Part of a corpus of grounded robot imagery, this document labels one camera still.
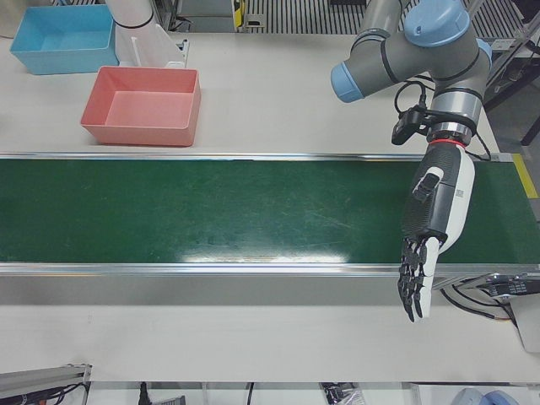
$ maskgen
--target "blue joint cap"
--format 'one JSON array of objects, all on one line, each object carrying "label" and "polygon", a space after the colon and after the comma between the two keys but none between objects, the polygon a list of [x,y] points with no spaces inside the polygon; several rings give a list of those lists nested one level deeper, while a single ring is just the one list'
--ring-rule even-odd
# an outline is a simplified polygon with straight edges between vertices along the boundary
[{"label": "blue joint cap", "polygon": [[345,66],[345,62],[341,62],[332,69],[330,80],[332,81],[334,93],[344,103],[350,103],[364,98],[364,95],[354,82],[350,71]]},{"label": "blue joint cap", "polygon": [[519,403],[504,391],[492,391],[483,396],[494,405],[519,405]]},{"label": "blue joint cap", "polygon": [[471,25],[461,0],[422,0],[405,18],[405,37],[416,46],[443,46],[460,38]]},{"label": "blue joint cap", "polygon": [[481,40],[480,38],[477,38],[476,42],[478,43],[478,48],[486,52],[486,55],[488,55],[489,70],[491,70],[491,66],[493,65],[493,62],[491,62],[491,57],[493,56],[493,51],[491,50],[491,46],[489,46],[489,44],[485,40]]}]

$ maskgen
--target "yellow marking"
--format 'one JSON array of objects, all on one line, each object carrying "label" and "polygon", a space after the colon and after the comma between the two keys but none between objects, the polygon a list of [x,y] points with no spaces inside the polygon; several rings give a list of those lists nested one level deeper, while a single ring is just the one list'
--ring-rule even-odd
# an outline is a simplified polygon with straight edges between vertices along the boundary
[{"label": "yellow marking", "polygon": [[244,25],[244,13],[246,12],[246,0],[234,0],[235,8],[235,27],[240,28]]},{"label": "yellow marking", "polygon": [[531,175],[529,175],[529,171],[525,166],[523,156],[520,154],[512,154],[512,157],[514,158],[514,165],[516,165],[517,174],[520,176],[521,184],[525,189],[526,196],[528,198],[538,198],[537,189],[534,187]]}]

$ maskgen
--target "metal grating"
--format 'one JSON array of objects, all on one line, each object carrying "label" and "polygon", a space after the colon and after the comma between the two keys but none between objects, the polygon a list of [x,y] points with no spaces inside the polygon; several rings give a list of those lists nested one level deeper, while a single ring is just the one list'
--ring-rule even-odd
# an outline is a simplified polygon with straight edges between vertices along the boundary
[{"label": "metal grating", "polygon": [[[466,6],[472,0],[464,0]],[[472,26],[480,38],[487,42],[496,39],[516,38],[523,24],[510,0],[485,0],[472,19]]]},{"label": "metal grating", "polygon": [[[473,0],[464,0],[468,6]],[[406,8],[418,4],[413,0]],[[328,0],[248,0],[246,13],[258,16],[261,27],[246,27],[259,34],[357,34],[365,6],[331,6]],[[515,38],[522,23],[510,0],[485,0],[472,20],[477,35],[486,41]]]},{"label": "metal grating", "polygon": [[84,6],[95,4],[96,0],[53,0],[53,6]]},{"label": "metal grating", "polygon": [[248,14],[263,14],[262,34],[356,34],[365,6],[330,6],[328,0],[248,0]]}]

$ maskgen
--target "white stand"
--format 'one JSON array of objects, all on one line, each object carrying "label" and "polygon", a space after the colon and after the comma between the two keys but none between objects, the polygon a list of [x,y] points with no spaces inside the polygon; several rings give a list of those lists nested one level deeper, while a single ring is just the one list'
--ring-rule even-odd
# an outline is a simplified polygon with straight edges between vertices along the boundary
[{"label": "white stand", "polygon": [[150,18],[153,10],[149,0],[105,2],[116,21],[116,57],[121,66],[186,67],[188,41],[179,47],[157,24],[155,15]]}]

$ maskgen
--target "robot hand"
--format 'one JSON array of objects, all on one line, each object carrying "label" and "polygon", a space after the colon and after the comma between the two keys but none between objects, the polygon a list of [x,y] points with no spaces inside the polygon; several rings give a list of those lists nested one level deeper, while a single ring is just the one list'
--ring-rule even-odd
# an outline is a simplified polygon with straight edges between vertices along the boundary
[{"label": "robot hand", "polygon": [[411,321],[429,316],[437,258],[462,232],[473,180],[474,165],[464,145],[447,139],[429,144],[402,221],[397,289]]}]

